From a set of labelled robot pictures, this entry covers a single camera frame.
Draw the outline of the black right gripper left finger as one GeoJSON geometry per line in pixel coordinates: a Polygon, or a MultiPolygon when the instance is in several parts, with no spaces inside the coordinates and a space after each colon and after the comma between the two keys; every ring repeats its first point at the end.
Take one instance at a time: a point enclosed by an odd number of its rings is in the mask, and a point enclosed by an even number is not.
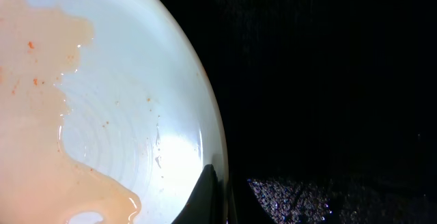
{"type": "Polygon", "coordinates": [[[206,165],[185,206],[172,224],[216,224],[218,180],[213,165],[206,165]]]}

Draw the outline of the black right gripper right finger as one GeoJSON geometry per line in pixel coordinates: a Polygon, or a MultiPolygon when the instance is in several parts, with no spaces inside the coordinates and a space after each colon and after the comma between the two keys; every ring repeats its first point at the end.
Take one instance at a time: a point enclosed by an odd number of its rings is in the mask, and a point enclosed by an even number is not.
{"type": "Polygon", "coordinates": [[[230,175],[230,223],[274,224],[244,176],[230,175]]]}

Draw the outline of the pale blue plate front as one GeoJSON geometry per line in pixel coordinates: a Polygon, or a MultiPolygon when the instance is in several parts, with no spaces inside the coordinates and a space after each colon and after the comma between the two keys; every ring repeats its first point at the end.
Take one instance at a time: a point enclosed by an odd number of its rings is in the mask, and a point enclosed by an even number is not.
{"type": "Polygon", "coordinates": [[[1,222],[172,223],[206,165],[208,77],[159,0],[1,0],[1,222]]]}

